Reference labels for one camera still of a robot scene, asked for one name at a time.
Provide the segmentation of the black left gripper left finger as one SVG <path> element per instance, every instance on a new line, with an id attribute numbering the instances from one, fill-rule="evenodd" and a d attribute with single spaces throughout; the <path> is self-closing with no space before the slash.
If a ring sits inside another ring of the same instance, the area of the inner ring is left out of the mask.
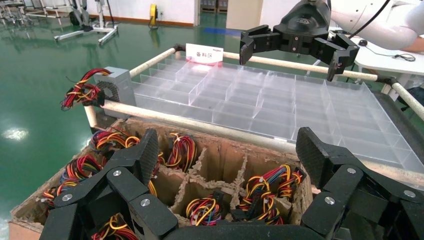
<path id="1" fill-rule="evenodd" d="M 110 217 L 121 214 L 139 240 L 163 240 L 178 226 L 178 219 L 148 183 L 157 164 L 158 135 L 145 131 L 140 142 L 116 151 L 104 168 L 54 200 L 40 238 L 89 240 Z"/>

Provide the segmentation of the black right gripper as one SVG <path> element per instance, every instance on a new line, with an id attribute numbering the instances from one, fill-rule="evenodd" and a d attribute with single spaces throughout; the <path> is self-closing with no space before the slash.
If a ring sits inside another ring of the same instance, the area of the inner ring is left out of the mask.
<path id="1" fill-rule="evenodd" d="M 242 31 L 239 64 L 245 65 L 253 53 L 274 50 L 312 53 L 328 65 L 326 80 L 331 82 L 355 62 L 360 49 L 341 33 L 327 40 L 331 10 L 330 0 L 301 0 L 273 27 L 273 32 L 266 24 Z"/>

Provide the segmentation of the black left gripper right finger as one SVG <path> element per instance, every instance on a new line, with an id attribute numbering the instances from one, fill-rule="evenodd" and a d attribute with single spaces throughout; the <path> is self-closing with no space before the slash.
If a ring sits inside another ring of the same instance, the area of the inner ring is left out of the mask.
<path id="1" fill-rule="evenodd" d="M 301 224 L 330 240 L 354 213 L 384 229 L 385 240 L 424 237 L 424 196 L 414 188 L 367 168 L 347 148 L 319 139 L 309 128 L 297 133 L 295 150 L 319 189 Z"/>

